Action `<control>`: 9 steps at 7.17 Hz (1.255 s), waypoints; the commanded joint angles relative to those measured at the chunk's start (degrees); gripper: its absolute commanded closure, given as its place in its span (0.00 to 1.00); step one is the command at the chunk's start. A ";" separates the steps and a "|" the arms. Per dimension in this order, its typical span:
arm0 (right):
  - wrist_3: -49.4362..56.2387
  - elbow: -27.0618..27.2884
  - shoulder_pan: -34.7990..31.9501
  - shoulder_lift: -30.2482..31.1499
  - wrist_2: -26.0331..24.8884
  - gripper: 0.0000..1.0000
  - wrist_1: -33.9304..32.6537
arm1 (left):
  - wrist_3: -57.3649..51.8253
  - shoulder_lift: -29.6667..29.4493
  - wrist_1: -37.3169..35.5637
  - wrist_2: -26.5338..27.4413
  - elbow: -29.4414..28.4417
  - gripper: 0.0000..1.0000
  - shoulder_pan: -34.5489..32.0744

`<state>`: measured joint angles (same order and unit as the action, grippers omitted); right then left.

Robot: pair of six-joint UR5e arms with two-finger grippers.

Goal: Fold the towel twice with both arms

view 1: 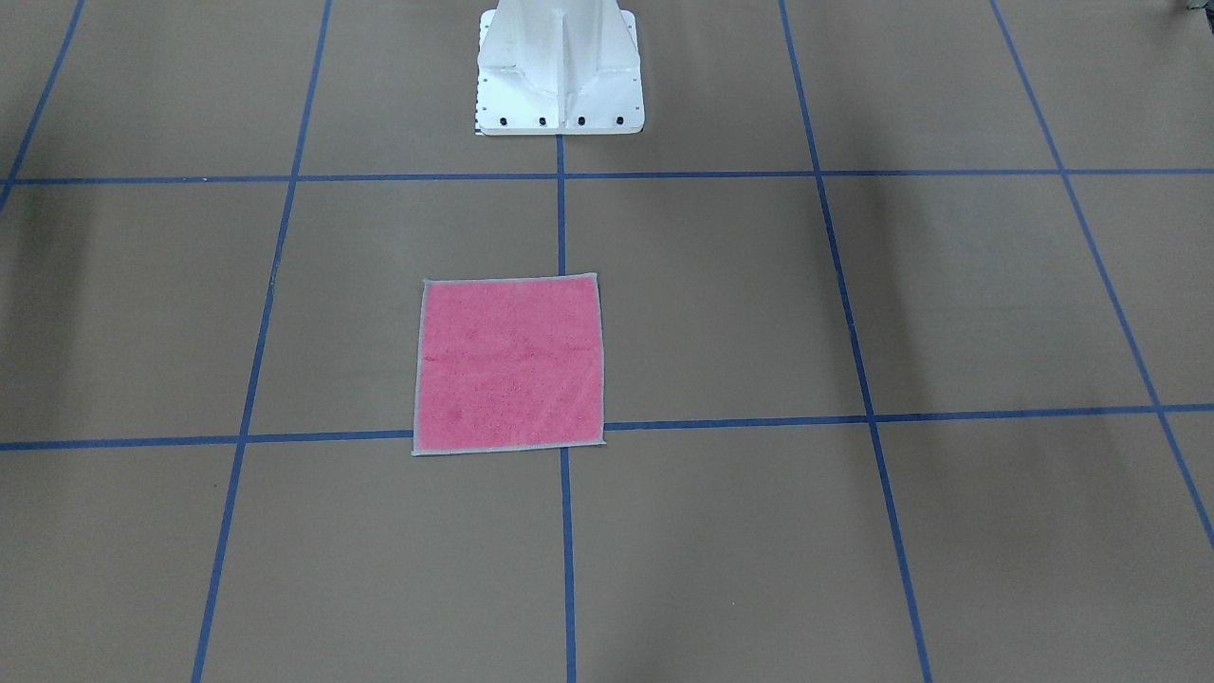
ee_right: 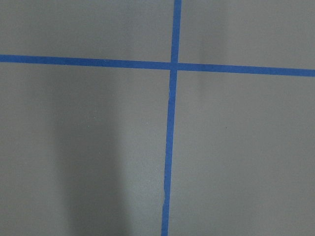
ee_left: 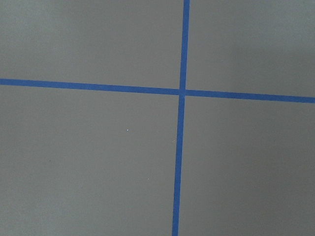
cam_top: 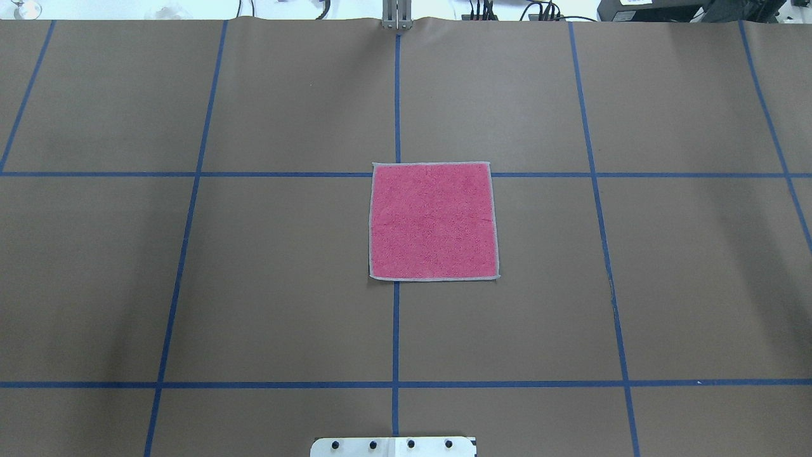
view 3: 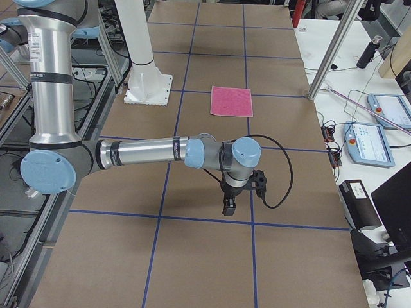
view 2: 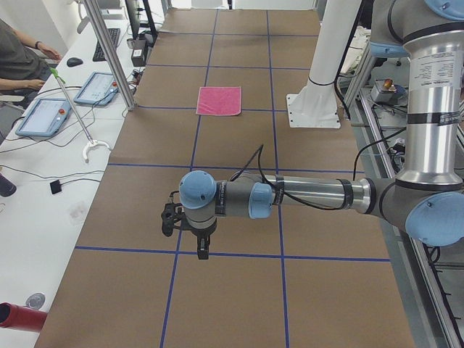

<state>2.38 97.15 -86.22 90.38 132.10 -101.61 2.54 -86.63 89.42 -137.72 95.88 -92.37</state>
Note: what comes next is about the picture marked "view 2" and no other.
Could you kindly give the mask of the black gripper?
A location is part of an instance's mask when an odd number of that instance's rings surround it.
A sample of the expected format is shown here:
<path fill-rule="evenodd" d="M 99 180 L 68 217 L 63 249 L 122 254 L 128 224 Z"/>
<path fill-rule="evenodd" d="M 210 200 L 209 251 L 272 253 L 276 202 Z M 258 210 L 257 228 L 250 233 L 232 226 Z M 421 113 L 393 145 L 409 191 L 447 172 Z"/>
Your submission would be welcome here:
<path fill-rule="evenodd" d="M 210 239 L 216 228 L 216 225 L 211 225 L 206 228 L 190 227 L 190 232 L 197 238 L 197 257 L 199 260 L 209 259 Z"/>

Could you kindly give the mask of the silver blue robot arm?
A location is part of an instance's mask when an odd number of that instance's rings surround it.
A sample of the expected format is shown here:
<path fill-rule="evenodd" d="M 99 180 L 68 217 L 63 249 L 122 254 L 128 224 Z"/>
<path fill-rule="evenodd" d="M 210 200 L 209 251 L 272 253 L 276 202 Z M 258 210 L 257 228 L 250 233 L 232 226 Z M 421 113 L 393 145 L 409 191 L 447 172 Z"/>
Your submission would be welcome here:
<path fill-rule="evenodd" d="M 165 205 L 162 231 L 192 232 L 197 255 L 209 257 L 217 219 L 267 218 L 287 202 L 320 210 L 353 209 L 375 215 L 433 247 L 463 237 L 463 180 L 455 173 L 461 120 L 463 3 L 376 1 L 371 51 L 410 57 L 405 164 L 392 179 L 348 181 L 250 174 L 217 181 L 201 170 L 183 176 L 179 202 Z"/>

